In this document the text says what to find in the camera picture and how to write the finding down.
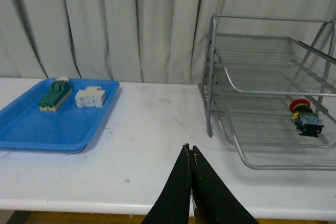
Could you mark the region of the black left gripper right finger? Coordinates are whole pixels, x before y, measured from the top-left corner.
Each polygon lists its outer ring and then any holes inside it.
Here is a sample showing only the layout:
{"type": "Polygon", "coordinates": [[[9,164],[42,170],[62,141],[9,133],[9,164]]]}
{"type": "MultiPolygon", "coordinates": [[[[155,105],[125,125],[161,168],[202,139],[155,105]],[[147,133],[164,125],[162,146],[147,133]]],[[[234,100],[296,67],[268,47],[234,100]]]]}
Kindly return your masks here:
{"type": "Polygon", "coordinates": [[[257,223],[230,192],[198,147],[192,154],[192,197],[196,223],[257,223]]]}

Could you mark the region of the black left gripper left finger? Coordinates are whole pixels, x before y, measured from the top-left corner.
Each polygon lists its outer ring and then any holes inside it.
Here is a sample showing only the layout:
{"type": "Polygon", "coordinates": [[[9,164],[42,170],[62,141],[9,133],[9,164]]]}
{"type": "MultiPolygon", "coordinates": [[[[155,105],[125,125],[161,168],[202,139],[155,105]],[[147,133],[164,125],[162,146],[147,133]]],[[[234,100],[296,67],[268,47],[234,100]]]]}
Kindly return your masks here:
{"type": "Polygon", "coordinates": [[[166,184],[143,223],[188,223],[191,201],[190,147],[184,144],[166,184]]]}

